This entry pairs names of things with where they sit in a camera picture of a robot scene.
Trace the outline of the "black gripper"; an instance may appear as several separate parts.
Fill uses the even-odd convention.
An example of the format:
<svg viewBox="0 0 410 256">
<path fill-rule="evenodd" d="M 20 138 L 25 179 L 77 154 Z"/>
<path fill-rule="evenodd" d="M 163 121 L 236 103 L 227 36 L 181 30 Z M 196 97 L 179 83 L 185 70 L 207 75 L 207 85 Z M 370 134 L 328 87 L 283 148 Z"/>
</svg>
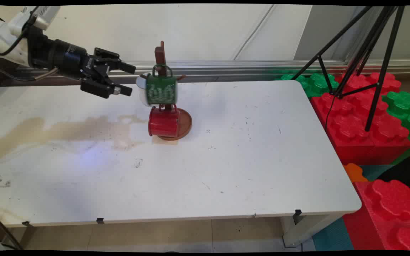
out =
<svg viewBox="0 0 410 256">
<path fill-rule="evenodd" d="M 88 94 L 105 99 L 110 95 L 130 97 L 132 88 L 117 84 L 108 76 L 99 75 L 94 66 L 129 74 L 135 74 L 136 67 L 122 61 L 115 52 L 95 48 L 93 53 L 90 55 L 82 47 L 56 39 L 50 48 L 50 69 L 57 68 L 59 75 L 70 79 L 81 79 L 81 90 Z"/>
</svg>

